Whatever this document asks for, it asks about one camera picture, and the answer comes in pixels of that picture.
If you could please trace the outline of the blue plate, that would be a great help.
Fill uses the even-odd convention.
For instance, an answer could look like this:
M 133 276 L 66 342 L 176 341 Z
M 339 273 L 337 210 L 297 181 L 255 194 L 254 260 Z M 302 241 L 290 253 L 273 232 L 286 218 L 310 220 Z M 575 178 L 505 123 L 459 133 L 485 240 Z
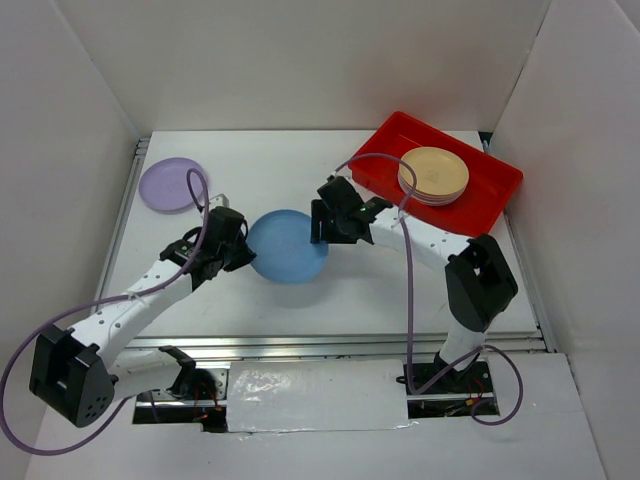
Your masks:
M 256 254 L 254 271 L 279 284 L 303 284 L 326 266 L 329 246 L 311 242 L 311 217 L 291 209 L 273 210 L 249 228 L 247 243 Z

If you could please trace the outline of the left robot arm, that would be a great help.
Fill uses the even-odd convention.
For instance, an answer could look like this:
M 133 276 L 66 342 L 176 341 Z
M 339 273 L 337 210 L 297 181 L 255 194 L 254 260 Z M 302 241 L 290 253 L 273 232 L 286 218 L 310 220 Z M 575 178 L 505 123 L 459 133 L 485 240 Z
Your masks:
M 171 243 L 118 301 L 62 330 L 52 325 L 36 340 L 29 388 L 78 428 L 95 422 L 115 401 L 152 390 L 176 399 L 196 390 L 202 372 L 179 348 L 127 351 L 157 317 L 221 271 L 250 264 L 244 216 L 217 206 L 205 227 Z

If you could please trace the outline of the cream white plate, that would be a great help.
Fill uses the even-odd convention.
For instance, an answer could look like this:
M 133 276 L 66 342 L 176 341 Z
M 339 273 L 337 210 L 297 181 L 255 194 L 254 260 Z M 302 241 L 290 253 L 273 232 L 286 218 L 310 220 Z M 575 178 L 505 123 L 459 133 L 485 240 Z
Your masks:
M 406 185 L 406 184 L 401 184 L 400 185 L 401 190 L 404 193 L 404 196 L 401 200 L 401 203 L 403 205 L 406 205 L 409 203 L 408 200 L 406 200 L 407 195 L 410 192 L 410 186 Z M 434 196 L 434 195 L 427 195 L 424 193 L 420 193 L 418 190 L 416 190 L 410 197 L 411 200 L 415 200 L 420 204 L 423 205 L 427 205 L 427 206 L 445 206 L 445 205 L 449 205 L 453 202 L 455 202 L 459 197 L 462 196 L 462 194 L 465 192 L 465 189 L 461 189 L 457 192 L 454 192 L 452 194 L 449 195 L 444 195 L 444 196 Z

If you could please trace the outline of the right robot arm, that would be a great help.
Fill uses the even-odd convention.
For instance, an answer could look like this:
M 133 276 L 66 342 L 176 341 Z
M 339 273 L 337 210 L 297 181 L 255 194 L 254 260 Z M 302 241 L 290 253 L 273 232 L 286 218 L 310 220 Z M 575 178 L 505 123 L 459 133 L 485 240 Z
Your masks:
M 311 242 L 387 247 L 407 262 L 407 361 L 405 384 L 420 395 L 436 383 L 450 392 L 470 379 L 470 366 L 485 345 L 492 321 L 518 293 L 502 250 L 489 234 L 467 237 L 419 220 L 378 196 L 365 201 L 353 183 L 331 176 L 311 202 Z M 435 357 L 435 375 L 420 382 L 413 371 L 414 315 L 417 289 L 414 265 L 444 275 L 447 305 L 453 316 L 446 340 Z

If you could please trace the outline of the purple plate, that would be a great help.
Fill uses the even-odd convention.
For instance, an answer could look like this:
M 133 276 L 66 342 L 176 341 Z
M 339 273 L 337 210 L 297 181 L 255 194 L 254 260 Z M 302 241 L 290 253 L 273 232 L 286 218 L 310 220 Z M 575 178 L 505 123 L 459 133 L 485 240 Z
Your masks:
M 145 206 L 163 214 L 177 214 L 194 207 L 187 182 L 190 169 L 197 170 L 208 180 L 204 168 L 190 158 L 170 157 L 149 167 L 138 185 Z

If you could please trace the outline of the orange plate top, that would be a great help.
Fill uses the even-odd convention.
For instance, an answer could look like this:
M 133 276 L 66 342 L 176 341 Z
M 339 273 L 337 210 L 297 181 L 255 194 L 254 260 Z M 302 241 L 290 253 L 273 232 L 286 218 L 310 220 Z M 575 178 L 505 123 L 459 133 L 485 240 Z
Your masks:
M 416 194 L 430 197 L 449 197 L 466 189 L 470 173 L 465 162 L 456 154 L 437 147 L 419 147 L 401 157 L 398 179 L 407 188 L 413 185 Z

